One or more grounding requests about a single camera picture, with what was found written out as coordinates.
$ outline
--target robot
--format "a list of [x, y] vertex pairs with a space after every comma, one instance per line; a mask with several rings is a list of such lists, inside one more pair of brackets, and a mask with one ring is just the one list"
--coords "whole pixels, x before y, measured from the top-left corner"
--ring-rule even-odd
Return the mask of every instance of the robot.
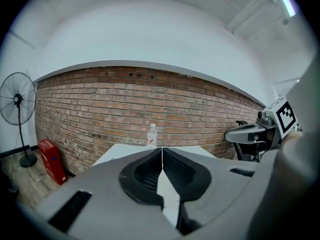
[[[230, 141], [252, 144], [273, 133], [259, 163], [151, 149], [93, 166], [45, 199], [36, 214], [23, 210], [24, 215], [49, 239], [293, 236], [298, 226], [310, 223], [301, 214], [318, 202], [318, 195], [310, 194], [317, 191], [320, 164], [314, 81], [320, 80], [319, 65], [316, 58], [286, 98], [259, 113], [256, 124], [226, 133]], [[303, 135], [274, 149], [296, 117]], [[180, 196], [175, 227], [163, 216], [164, 200], [157, 194], [162, 169]]]
[[256, 123], [236, 121], [240, 126], [228, 129], [224, 137], [234, 144], [240, 161], [260, 162], [266, 151], [278, 149], [298, 120], [285, 97], [259, 111]]

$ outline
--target fan pole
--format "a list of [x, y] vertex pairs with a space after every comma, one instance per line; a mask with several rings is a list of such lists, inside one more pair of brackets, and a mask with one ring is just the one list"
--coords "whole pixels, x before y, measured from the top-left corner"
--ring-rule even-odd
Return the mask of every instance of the fan pole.
[[27, 154], [27, 151], [25, 149], [25, 143], [24, 138], [22, 137], [22, 131], [21, 131], [21, 120], [20, 120], [20, 104], [18, 105], [18, 121], [19, 121], [19, 131], [20, 131], [20, 137], [21, 137], [21, 143], [24, 151], [24, 156], [20, 158], [20, 166], [21, 167], [30, 167], [33, 166], [37, 162], [37, 157], [34, 154]]

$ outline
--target black rubber pad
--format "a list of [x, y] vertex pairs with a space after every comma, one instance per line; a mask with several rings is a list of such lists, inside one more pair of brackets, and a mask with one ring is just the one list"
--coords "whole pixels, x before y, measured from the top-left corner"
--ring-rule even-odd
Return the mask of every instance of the black rubber pad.
[[180, 203], [199, 199], [211, 183], [206, 167], [167, 147], [163, 148], [163, 170], [179, 194]]
[[119, 174], [123, 191], [139, 204], [164, 206], [164, 199], [157, 194], [158, 178], [162, 171], [162, 149], [129, 163]]
[[66, 233], [91, 196], [92, 194], [89, 192], [77, 191], [49, 220], [49, 223], [56, 229]]

